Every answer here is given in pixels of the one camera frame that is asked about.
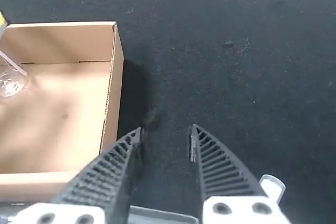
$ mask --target screw hole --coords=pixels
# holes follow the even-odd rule
[[[252,206],[252,209],[254,212],[258,213],[258,214],[262,214],[262,215],[269,215],[272,213],[272,209],[267,206],[265,203],[255,203]]]
[[[53,222],[55,218],[55,214],[45,214],[45,215],[42,215],[38,221],[37,221],[37,224],[50,224]]]
[[[82,215],[77,219],[76,224],[93,224],[93,216]]]
[[[220,215],[229,215],[232,213],[231,209],[229,208],[228,205],[224,204],[224,203],[217,203],[213,206],[213,211],[216,214],[220,214]]]

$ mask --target glass base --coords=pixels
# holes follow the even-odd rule
[[[0,75],[0,98],[16,95],[25,86],[26,76],[17,70],[3,72]]]

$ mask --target open cardboard box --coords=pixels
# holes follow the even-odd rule
[[[123,69],[117,26],[10,25],[0,50],[30,77],[23,91],[0,100],[0,200],[48,200],[116,141]]]

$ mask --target black tabletop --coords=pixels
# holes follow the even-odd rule
[[[187,128],[281,178],[294,223],[336,220],[336,0],[0,0],[14,23],[116,20],[119,136],[148,129],[135,205],[196,214]]]

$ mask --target clear glass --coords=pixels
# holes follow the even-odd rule
[[[0,65],[0,99],[12,97],[24,89],[27,73],[2,51]]]

